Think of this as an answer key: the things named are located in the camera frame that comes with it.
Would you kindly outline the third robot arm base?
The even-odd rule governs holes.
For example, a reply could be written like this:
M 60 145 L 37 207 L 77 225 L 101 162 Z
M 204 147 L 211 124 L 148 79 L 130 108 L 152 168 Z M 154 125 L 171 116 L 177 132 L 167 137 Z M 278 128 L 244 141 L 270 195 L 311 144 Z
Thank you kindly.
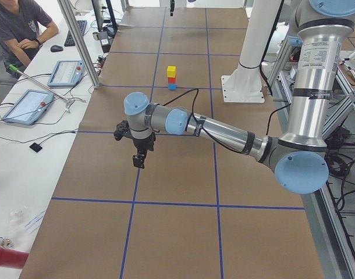
M 346 66 L 348 69 L 355 70 L 355 50 L 345 51 L 343 48 L 340 48 L 338 64 Z

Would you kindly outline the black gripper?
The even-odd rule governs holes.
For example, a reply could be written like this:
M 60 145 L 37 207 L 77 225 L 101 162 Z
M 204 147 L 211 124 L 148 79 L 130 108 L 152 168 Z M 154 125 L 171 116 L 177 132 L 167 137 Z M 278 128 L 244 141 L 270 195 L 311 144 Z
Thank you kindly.
M 174 11 L 175 11 L 175 0 L 170 0 L 169 2 L 169 6 L 170 6 L 170 16 L 173 16 L 174 14 Z
M 145 168 L 144 161 L 148 151 L 154 150 L 155 133 L 152 132 L 147 138 L 133 138 L 133 144 L 137 148 L 137 154 L 133 155 L 133 166 L 139 169 Z

